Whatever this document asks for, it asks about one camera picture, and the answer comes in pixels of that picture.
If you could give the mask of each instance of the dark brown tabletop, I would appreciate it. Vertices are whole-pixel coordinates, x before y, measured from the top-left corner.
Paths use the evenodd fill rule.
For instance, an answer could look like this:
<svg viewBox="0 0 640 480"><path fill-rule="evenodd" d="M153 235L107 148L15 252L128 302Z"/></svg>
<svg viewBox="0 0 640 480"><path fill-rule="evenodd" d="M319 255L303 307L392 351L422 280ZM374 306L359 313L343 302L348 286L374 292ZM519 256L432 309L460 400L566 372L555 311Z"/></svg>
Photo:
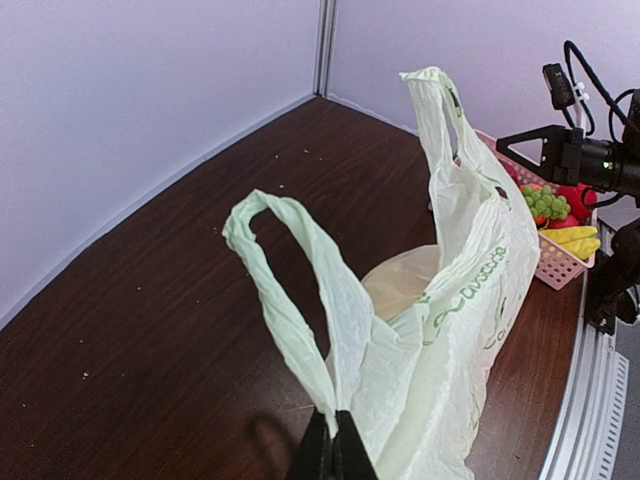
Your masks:
<svg viewBox="0 0 640 480"><path fill-rule="evenodd" d="M0 332L0 478L280 479L311 414L220 235L251 189L300 200L362 277L435 241L418 140L314 100L194 170L82 253ZM270 214L276 273L327 335L311 269ZM468 464L535 479L560 408L579 281L534 281Z"/></svg>

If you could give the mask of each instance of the plastic bag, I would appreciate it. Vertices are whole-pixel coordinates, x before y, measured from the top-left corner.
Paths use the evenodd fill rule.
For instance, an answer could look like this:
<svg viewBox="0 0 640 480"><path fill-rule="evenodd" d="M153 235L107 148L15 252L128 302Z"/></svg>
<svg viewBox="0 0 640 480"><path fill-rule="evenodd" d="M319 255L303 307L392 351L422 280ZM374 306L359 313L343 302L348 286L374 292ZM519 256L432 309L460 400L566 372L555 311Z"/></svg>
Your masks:
<svg viewBox="0 0 640 480"><path fill-rule="evenodd" d="M350 410L381 480L471 479L464 459L489 369L533 278L537 232L444 72L429 68L403 79L431 171L437 254L422 247L383 263L364 281L369 294L294 200L253 192L233 209L223 234L256 282L267 326L332 436L335 411ZM445 115L458 137L459 164ZM326 363L249 228L266 208L313 265L331 342ZM374 313L372 297L387 322Z"/></svg>

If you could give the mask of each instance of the pink basket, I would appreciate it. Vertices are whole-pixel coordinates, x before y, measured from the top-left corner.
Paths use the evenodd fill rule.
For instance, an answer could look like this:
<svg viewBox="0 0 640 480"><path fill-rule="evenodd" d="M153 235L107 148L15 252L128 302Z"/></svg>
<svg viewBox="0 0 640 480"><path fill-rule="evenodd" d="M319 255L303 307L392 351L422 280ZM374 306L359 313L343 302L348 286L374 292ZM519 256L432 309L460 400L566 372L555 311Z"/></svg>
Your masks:
<svg viewBox="0 0 640 480"><path fill-rule="evenodd" d="M558 185L545 182L542 178L531 173L523 166L498 153L496 151L496 140L494 138L479 130L476 130L476 133L480 140L491 149L498 160L507 165L511 165L516 170L518 173L518 184L536 183L541 186L549 185L553 189L553 192L556 192ZM598 214L594 210L591 215L591 225L594 227L598 224L597 217ZM538 268L536 268L536 277L555 290L560 290L571 280L580 276L587 268L593 267L595 263L595 254L592 255L587 262L583 262L544 235L538 234L538 240L540 242L540 261L538 262Z"/></svg>

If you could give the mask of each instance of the green grapes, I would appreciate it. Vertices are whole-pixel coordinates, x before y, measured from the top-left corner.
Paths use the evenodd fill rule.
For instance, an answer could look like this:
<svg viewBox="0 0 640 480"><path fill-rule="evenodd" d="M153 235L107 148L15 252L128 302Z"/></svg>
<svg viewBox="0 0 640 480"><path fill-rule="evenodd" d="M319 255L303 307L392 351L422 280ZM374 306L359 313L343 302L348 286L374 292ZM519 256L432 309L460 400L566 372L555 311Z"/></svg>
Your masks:
<svg viewBox="0 0 640 480"><path fill-rule="evenodd" d="M531 215L536 219L543 217L551 220L566 220L571 212L567 199L562 195L556 197L549 185L540 189L527 185L521 190Z"/></svg>

